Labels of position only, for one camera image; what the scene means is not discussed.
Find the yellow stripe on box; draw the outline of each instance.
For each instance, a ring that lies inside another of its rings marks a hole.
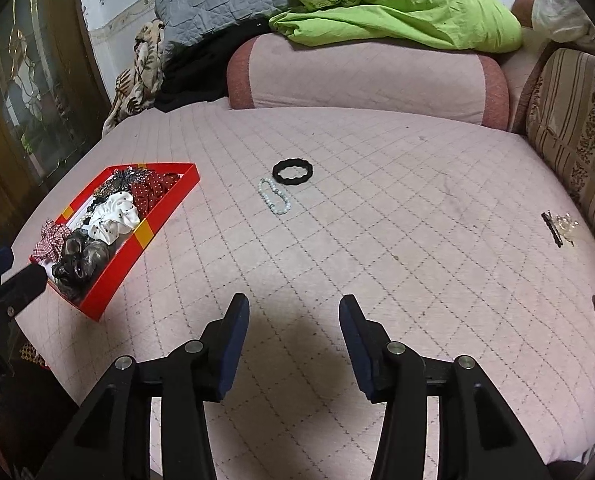
[[[71,218],[73,213],[75,213],[75,211],[73,211],[72,207],[68,205],[66,206],[66,209],[64,209],[62,216],[64,217],[64,220],[68,220],[69,218]]]
[[[148,220],[142,220],[140,224],[135,228],[135,238],[142,246],[146,249],[146,246],[151,242],[154,234],[152,233],[151,226],[148,224]]]

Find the green blanket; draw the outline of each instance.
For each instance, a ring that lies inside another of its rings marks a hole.
[[[295,43],[404,38],[444,50],[511,52],[519,22],[498,0],[300,0],[304,7],[270,19]]]

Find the black cloth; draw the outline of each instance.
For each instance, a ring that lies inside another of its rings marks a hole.
[[[191,103],[227,97],[226,67],[231,56],[251,38],[268,32],[267,18],[244,20],[184,48],[164,67],[164,82],[155,98],[155,108],[170,112]]]

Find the yellow patterned fabric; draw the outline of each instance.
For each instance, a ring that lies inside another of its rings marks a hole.
[[[531,96],[527,133],[595,235],[595,56],[567,48],[551,56]]]

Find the light blue beaded bracelet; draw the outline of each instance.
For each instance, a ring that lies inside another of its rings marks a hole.
[[[284,201],[284,210],[277,210],[277,206],[272,202],[269,196],[263,192],[261,187],[264,183],[268,184],[270,186],[270,190]],[[264,202],[266,202],[266,205],[270,209],[270,212],[273,213],[273,215],[284,215],[291,210],[291,201],[286,196],[286,192],[284,192],[282,189],[279,189],[279,187],[277,187],[275,182],[273,182],[271,179],[262,178],[260,180],[260,183],[258,184],[258,193],[264,199]]]

